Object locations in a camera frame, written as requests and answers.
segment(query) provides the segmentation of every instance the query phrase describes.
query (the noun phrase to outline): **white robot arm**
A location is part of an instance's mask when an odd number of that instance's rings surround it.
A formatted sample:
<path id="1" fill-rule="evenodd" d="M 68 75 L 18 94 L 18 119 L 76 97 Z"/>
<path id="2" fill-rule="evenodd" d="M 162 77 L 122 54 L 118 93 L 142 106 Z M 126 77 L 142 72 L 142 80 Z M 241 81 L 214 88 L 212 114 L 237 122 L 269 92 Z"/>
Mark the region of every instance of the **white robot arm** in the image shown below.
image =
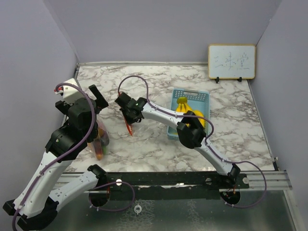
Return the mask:
<path id="1" fill-rule="evenodd" d="M 228 158 L 209 140 L 205 142 L 204 128 L 193 112 L 174 112 L 155 103 L 149 103 L 145 98 L 139 98 L 136 101 L 124 92 L 115 102 L 121 107 L 123 116 L 129 124 L 141 122 L 142 119 L 152 119 L 177 130 L 179 140 L 185 147 L 198 151 L 214 166 L 218 174 L 225 176 L 225 181 L 229 185 L 235 184 L 241 170 L 237 165 L 225 162 Z"/>

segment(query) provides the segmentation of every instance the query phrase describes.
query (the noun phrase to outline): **whiteboard frame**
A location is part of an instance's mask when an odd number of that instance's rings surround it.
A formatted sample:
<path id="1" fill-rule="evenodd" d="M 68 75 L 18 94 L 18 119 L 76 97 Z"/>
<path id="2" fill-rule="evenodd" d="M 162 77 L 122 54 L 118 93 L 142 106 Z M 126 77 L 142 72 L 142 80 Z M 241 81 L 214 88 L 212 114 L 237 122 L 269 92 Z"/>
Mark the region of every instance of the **whiteboard frame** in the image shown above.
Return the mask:
<path id="1" fill-rule="evenodd" d="M 254 65 L 254 76 L 253 77 L 243 77 L 242 79 L 253 79 L 256 77 L 256 46 L 255 44 L 236 44 L 236 43 L 213 43 L 208 45 L 208 52 L 207 52 L 207 59 L 208 59 L 208 77 L 210 79 L 216 79 L 217 77 L 210 77 L 210 46 L 253 46 L 255 48 L 255 65 Z M 234 78 L 234 77 L 219 77 L 219 79 L 238 79 L 238 78 Z"/>

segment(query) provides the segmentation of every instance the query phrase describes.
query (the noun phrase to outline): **metal rail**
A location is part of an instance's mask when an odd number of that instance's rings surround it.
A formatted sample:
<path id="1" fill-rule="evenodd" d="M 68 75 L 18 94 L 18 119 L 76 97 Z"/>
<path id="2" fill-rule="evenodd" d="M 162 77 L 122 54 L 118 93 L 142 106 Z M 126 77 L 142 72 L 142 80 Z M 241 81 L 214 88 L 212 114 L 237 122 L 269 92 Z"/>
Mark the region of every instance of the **metal rail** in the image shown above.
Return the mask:
<path id="1" fill-rule="evenodd" d="M 258 171 L 242 171 L 241 173 L 247 174 L 249 180 L 249 189 L 240 189 L 241 191 L 262 191 L 264 190 L 264 180 Z M 292 189 L 291 182 L 288 174 L 285 171 L 264 171 L 263 172 L 267 181 L 268 190 L 290 190 Z M 55 184 L 54 189 L 62 187 L 63 185 L 71 182 L 79 177 L 82 173 L 63 173 Z"/>

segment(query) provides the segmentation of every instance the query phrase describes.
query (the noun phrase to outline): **yellow banana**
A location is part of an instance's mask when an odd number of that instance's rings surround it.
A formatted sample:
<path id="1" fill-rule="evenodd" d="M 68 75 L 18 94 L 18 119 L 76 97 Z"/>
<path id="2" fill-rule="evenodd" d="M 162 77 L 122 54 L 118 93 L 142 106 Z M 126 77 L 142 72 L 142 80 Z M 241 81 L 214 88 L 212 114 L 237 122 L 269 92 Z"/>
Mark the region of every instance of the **yellow banana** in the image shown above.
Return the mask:
<path id="1" fill-rule="evenodd" d="M 187 97 L 178 97 L 177 103 L 187 103 Z"/>
<path id="2" fill-rule="evenodd" d="M 194 110 L 193 112 L 194 112 L 194 114 L 195 114 L 196 116 L 204 117 L 203 113 L 200 112 L 200 111 L 198 111 L 198 110 Z M 202 126 L 205 128 L 205 120 L 204 120 L 204 119 L 200 119 L 200 118 L 198 118 L 198 120 L 200 121 L 200 123 L 202 124 Z"/>
<path id="3" fill-rule="evenodd" d="M 177 109 L 175 110 L 176 112 L 181 112 L 181 103 L 179 103 L 179 105 L 178 105 L 178 107 L 177 107 Z"/>
<path id="4" fill-rule="evenodd" d="M 184 113 L 186 113 L 186 109 L 185 109 L 185 106 L 184 106 L 184 104 L 182 104 L 182 103 L 181 103 L 181 112 L 184 112 Z"/>

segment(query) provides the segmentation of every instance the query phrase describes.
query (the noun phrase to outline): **whiteboard stand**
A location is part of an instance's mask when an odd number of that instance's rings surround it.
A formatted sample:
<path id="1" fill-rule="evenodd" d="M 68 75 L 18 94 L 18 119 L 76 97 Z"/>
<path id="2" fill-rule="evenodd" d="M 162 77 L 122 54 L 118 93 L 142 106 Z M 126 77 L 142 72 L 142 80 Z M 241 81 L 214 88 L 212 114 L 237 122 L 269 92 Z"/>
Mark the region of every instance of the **whiteboard stand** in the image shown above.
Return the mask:
<path id="1" fill-rule="evenodd" d="M 242 79 L 243 79 L 242 77 L 239 77 L 239 78 L 237 79 L 237 81 L 241 82 Z M 219 82 L 219 77 L 216 77 L 216 79 L 214 79 L 214 80 L 215 80 L 216 83 L 218 83 L 218 82 Z"/>

